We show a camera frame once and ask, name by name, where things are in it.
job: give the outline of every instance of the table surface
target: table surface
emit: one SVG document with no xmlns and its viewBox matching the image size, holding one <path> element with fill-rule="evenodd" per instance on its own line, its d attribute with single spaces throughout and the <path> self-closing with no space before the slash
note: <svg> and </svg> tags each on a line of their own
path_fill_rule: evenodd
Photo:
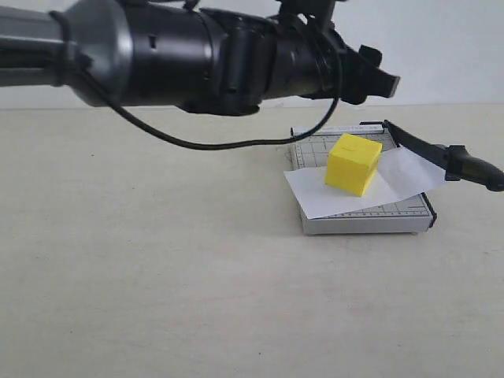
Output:
<svg viewBox="0 0 504 378">
<path fill-rule="evenodd" d="M 137 114 L 200 142 L 324 109 Z M 504 166 L 504 106 L 342 108 Z M 425 235 L 306 237 L 286 147 L 194 152 L 106 109 L 0 112 L 0 377 L 500 377 L 504 197 L 429 194 Z"/>
</svg>

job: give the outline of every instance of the wire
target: wire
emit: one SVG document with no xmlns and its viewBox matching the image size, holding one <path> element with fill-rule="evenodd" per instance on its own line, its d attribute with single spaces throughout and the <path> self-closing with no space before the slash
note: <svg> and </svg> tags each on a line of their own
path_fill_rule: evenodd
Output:
<svg viewBox="0 0 504 378">
<path fill-rule="evenodd" d="M 178 139 L 169 134 L 165 134 L 156 128 L 153 128 L 149 124 L 140 120 L 130 112 L 128 112 L 119 102 L 110 97 L 106 91 L 102 88 L 102 85 L 93 78 L 86 69 L 79 68 L 78 73 L 85 81 L 85 83 L 90 87 L 90 89 L 114 112 L 116 112 L 119 116 L 123 117 L 126 121 L 135 125 L 137 128 L 143 130 L 149 135 L 152 135 L 155 138 L 158 138 L 164 142 L 173 144 L 175 146 L 183 147 L 189 150 L 200 150 L 200 151 L 220 151 L 220 150 L 235 150 L 239 148 L 252 147 L 252 146 L 282 146 L 287 144 L 292 144 L 299 142 L 301 140 L 307 139 L 312 135 L 316 134 L 320 131 L 331 119 L 334 114 L 336 107 L 339 104 L 339 100 L 342 94 L 343 88 L 343 64 L 341 62 L 341 57 L 338 54 L 338 50 L 333 42 L 327 37 L 324 33 L 320 31 L 320 33 L 327 39 L 328 45 L 330 46 L 331 52 L 334 55 L 334 58 L 338 65 L 338 75 L 334 75 L 335 77 L 335 88 L 336 93 L 334 99 L 332 101 L 329 110 L 325 114 L 325 116 L 318 122 L 318 124 L 310 129 L 309 131 L 297 135 L 295 137 L 291 137 L 288 139 L 257 139 L 257 140 L 248 140 L 243 142 L 235 142 L 235 143 L 222 143 L 222 144 L 204 144 L 204 143 L 193 143 L 188 142 L 186 140 Z"/>
</svg>

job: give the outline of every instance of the cube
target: cube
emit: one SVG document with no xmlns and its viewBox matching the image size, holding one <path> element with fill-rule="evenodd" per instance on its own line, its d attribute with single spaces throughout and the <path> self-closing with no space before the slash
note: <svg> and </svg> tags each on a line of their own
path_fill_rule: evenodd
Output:
<svg viewBox="0 0 504 378">
<path fill-rule="evenodd" d="M 329 154 L 325 183 L 362 197 L 376 175 L 382 151 L 381 143 L 343 134 Z"/>
</svg>

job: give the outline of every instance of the paper cutter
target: paper cutter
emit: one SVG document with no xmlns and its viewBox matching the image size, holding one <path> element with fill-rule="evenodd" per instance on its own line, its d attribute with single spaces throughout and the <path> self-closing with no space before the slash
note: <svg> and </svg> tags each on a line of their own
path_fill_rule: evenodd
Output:
<svg viewBox="0 0 504 378">
<path fill-rule="evenodd" d="M 306 130 L 293 128 L 292 135 Z M 311 138 L 289 147 L 293 169 L 327 166 L 328 154 L 343 133 L 355 134 L 384 145 L 384 151 L 397 148 L 389 131 L 382 124 L 363 124 L 324 128 Z M 309 220 L 302 212 L 303 231 L 307 235 L 422 233 L 434 226 L 436 214 L 427 195 L 403 202 Z"/>
</svg>

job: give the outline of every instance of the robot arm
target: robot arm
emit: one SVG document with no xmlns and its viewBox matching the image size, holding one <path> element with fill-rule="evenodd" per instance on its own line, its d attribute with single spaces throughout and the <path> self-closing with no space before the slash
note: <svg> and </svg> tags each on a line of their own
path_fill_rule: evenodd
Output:
<svg viewBox="0 0 504 378">
<path fill-rule="evenodd" d="M 138 120 L 123 106 L 177 106 L 188 113 L 249 116 L 266 99 L 300 96 L 362 104 L 390 98 L 399 78 L 380 70 L 381 52 L 352 50 L 331 22 L 337 0 L 278 0 L 274 17 L 221 9 L 194 11 L 198 0 L 79 0 L 63 13 L 0 7 L 0 87 L 69 86 L 90 106 L 110 106 L 142 130 L 199 150 L 223 150 L 295 139 L 227 145 L 187 143 Z M 395 138 L 447 171 L 504 191 L 504 173 L 463 146 L 433 146 L 394 126 Z"/>
</svg>

